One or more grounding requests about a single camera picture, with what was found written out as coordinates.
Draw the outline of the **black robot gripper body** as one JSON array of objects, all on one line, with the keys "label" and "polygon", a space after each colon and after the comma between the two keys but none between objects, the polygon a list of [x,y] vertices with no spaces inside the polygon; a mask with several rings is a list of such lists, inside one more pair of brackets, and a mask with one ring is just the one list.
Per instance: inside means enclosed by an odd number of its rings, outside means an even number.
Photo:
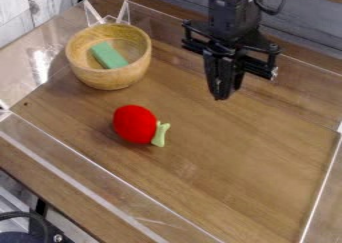
[{"label": "black robot gripper body", "polygon": [[268,7],[264,0],[209,0],[209,21],[185,20],[183,47],[203,56],[203,51],[236,60],[245,54],[245,71],[266,79],[277,76],[280,46],[260,32],[262,13],[277,15],[282,6]]}]

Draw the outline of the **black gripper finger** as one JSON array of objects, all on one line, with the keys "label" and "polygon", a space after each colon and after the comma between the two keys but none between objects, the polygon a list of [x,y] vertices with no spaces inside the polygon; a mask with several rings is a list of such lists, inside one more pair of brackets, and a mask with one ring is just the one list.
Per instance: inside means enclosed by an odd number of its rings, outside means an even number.
[{"label": "black gripper finger", "polygon": [[215,100],[226,100],[234,87],[234,59],[229,56],[203,51],[205,72],[210,93]]},{"label": "black gripper finger", "polygon": [[234,91],[238,91],[241,89],[241,85],[245,78],[245,54],[238,53],[236,55],[234,60],[234,71],[236,71],[236,79],[234,79]]}]

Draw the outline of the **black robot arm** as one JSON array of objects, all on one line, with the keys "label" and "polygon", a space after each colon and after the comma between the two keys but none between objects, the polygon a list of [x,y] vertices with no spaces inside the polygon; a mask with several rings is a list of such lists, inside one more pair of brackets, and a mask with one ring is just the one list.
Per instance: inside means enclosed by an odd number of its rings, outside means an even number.
[{"label": "black robot arm", "polygon": [[185,20],[183,48],[203,56],[209,90],[226,100],[240,90],[245,73],[277,77],[280,45],[260,32],[262,13],[277,15],[264,0],[209,0],[209,21]]}]

